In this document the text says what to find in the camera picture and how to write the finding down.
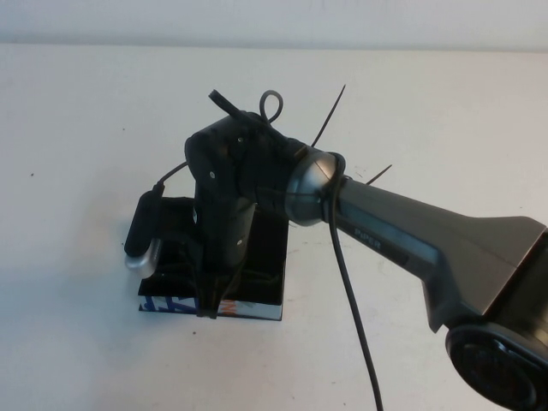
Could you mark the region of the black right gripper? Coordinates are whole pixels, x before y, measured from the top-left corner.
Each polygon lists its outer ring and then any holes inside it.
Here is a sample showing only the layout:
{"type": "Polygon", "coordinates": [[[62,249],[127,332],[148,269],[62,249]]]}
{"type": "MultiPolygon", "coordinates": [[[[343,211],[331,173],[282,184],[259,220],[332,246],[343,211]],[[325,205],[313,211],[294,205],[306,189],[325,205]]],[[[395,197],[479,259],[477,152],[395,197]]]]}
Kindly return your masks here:
{"type": "Polygon", "coordinates": [[[255,204],[245,198],[218,198],[206,189],[196,189],[194,209],[204,242],[204,269],[195,276],[196,314],[216,319],[220,301],[240,287],[242,263],[255,204]]]}

